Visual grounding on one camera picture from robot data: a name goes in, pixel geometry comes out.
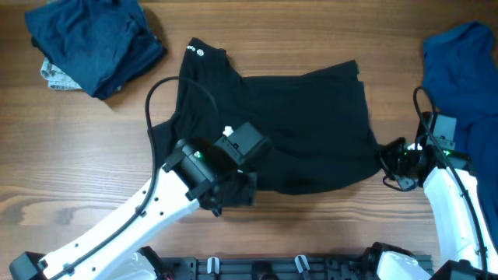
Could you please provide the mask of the black polo shirt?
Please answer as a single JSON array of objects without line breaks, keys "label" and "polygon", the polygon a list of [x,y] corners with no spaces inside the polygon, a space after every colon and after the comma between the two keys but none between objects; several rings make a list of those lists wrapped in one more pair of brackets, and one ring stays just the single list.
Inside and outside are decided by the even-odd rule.
[{"label": "black polo shirt", "polygon": [[171,118],[153,128],[160,159],[181,139],[219,139],[251,124],[271,148],[257,163],[258,189],[281,194],[335,191],[379,172],[355,61],[303,75],[240,75],[222,48],[198,38],[181,63]]}]

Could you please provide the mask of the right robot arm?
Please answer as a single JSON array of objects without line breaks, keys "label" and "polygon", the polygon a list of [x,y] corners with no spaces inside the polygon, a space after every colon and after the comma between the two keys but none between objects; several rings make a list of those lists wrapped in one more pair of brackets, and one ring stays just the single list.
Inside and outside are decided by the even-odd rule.
[{"label": "right robot arm", "polygon": [[379,279],[495,279],[497,252],[479,204],[470,158],[454,149],[456,120],[421,115],[415,143],[398,138],[378,153],[384,185],[423,190],[432,208],[442,265],[435,272],[406,250],[375,244],[369,264]]}]

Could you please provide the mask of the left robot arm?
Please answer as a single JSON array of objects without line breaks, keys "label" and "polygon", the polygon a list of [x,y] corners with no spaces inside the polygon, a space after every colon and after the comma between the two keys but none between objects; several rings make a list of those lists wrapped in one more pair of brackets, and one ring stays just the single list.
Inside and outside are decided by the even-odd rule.
[{"label": "left robot arm", "polygon": [[159,258],[145,245],[200,208],[215,216],[254,203],[255,163],[271,142],[249,123],[214,143],[182,139],[151,179],[123,205],[71,243],[48,254],[24,252],[14,279],[158,279]]}]

